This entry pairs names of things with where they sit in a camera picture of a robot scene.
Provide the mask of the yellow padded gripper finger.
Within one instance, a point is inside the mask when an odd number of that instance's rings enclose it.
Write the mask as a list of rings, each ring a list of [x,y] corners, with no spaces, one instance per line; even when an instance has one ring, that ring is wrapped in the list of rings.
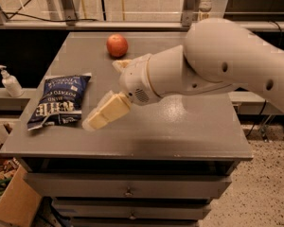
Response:
[[[118,73],[122,73],[130,62],[131,60],[116,60],[113,62],[113,67]]]
[[[82,127],[87,131],[101,129],[127,114],[132,105],[124,93],[110,91],[83,120]]]

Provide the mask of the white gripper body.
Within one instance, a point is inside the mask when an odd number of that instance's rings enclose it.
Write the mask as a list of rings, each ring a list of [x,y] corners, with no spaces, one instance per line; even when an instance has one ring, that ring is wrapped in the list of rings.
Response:
[[[160,74],[153,67],[153,58],[152,54],[146,54],[131,60],[119,78],[121,91],[139,106],[157,103],[162,99],[157,89]]]

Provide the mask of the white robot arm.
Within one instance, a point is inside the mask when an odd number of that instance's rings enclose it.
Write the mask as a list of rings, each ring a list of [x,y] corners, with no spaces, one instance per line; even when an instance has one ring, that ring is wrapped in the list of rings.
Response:
[[[107,93],[88,114],[82,122],[87,131],[116,121],[133,104],[238,88],[261,96],[284,113],[284,50],[229,20],[202,20],[190,27],[181,45],[114,61],[113,67],[120,73],[120,92]]]

